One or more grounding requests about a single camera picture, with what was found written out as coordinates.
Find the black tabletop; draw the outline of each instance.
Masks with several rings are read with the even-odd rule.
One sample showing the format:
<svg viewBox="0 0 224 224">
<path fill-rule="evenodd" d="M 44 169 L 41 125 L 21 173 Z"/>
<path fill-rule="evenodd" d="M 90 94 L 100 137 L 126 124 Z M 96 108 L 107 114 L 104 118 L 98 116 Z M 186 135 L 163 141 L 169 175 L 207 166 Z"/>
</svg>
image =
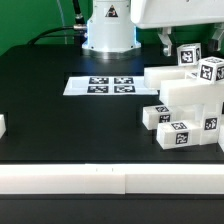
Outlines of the black tabletop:
<svg viewBox="0 0 224 224">
<path fill-rule="evenodd" d="M 162 150 L 142 124 L 158 95 L 63 96 L 72 76 L 142 76 L 144 67 L 176 63 L 157 45 L 125 60 L 84 57 L 72 45 L 10 49 L 0 57 L 0 163 L 223 163 L 218 144 Z"/>
<path fill-rule="evenodd" d="M 218 144 L 162 150 L 141 122 L 158 96 L 63 96 L 71 76 L 139 76 L 176 63 L 155 45 L 121 61 L 75 46 L 10 49 L 0 57 L 0 163 L 223 163 Z M 223 209 L 220 195 L 1 195 L 0 223 L 223 223 Z"/>
</svg>

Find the printed marker sheet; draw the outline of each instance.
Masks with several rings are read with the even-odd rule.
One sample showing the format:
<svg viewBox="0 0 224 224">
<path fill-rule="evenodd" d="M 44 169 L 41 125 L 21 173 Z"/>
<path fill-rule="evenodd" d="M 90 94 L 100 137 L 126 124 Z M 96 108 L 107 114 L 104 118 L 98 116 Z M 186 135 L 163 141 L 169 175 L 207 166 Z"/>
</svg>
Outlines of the printed marker sheet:
<svg viewBox="0 0 224 224">
<path fill-rule="evenodd" d="M 144 86 L 144 77 L 70 77 L 65 96 L 72 95 L 157 95 L 157 90 Z"/>
</svg>

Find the white block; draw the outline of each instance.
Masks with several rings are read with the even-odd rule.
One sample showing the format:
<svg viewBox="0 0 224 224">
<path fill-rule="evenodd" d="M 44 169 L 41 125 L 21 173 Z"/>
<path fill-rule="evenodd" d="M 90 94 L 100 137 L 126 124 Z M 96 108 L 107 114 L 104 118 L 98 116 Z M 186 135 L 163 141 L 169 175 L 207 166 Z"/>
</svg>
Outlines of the white block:
<svg viewBox="0 0 224 224">
<path fill-rule="evenodd" d="M 143 108 L 142 122 L 148 130 L 157 129 L 158 123 L 172 120 L 173 111 L 164 105 Z"/>
<path fill-rule="evenodd" d="M 144 69 L 144 84 L 149 89 L 160 89 L 161 81 L 184 79 L 186 71 L 195 71 L 197 67 L 163 66 Z"/>
<path fill-rule="evenodd" d="M 221 116 L 218 143 L 222 148 L 222 150 L 224 151 L 224 115 Z"/>
<path fill-rule="evenodd" d="M 204 124 L 204 120 L 210 117 L 220 117 L 222 114 L 223 103 L 212 104 L 198 104 L 194 105 L 195 120 L 201 122 L 201 126 Z"/>
<path fill-rule="evenodd" d="M 194 120 L 195 119 L 195 109 L 194 106 L 177 106 L 175 120 Z"/>
<path fill-rule="evenodd" d="M 216 57 L 201 59 L 198 67 L 200 82 L 214 84 L 224 80 L 224 60 Z"/>
<path fill-rule="evenodd" d="M 201 59 L 201 44 L 184 44 L 177 48 L 178 65 L 197 65 Z"/>
<path fill-rule="evenodd" d="M 160 101 L 167 107 L 224 102 L 224 82 L 209 85 L 195 79 L 162 81 Z"/>
<path fill-rule="evenodd" d="M 201 128 L 195 121 L 176 121 L 158 125 L 157 141 L 163 149 L 197 145 Z"/>
<path fill-rule="evenodd" d="M 219 139 L 221 116 L 205 117 L 202 121 L 200 145 L 217 143 Z"/>
<path fill-rule="evenodd" d="M 4 119 L 4 116 L 1 114 L 0 115 L 0 138 L 3 136 L 5 131 L 6 131 L 5 119 Z"/>
<path fill-rule="evenodd" d="M 86 194 L 125 194 L 125 174 L 110 165 L 86 165 Z"/>
</svg>

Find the block with marker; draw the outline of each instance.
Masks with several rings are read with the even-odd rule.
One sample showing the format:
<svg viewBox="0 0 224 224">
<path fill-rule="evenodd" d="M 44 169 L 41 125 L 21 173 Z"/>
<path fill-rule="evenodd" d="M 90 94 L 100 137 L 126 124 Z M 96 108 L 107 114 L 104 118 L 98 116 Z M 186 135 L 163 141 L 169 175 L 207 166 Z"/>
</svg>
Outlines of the block with marker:
<svg viewBox="0 0 224 224">
<path fill-rule="evenodd" d="M 160 107 L 167 111 L 144 107 L 143 123 L 157 129 L 163 149 L 220 143 L 224 151 L 224 60 L 200 59 L 200 44 L 182 45 L 177 52 L 179 66 L 145 69 L 146 87 L 160 90 Z"/>
</svg>

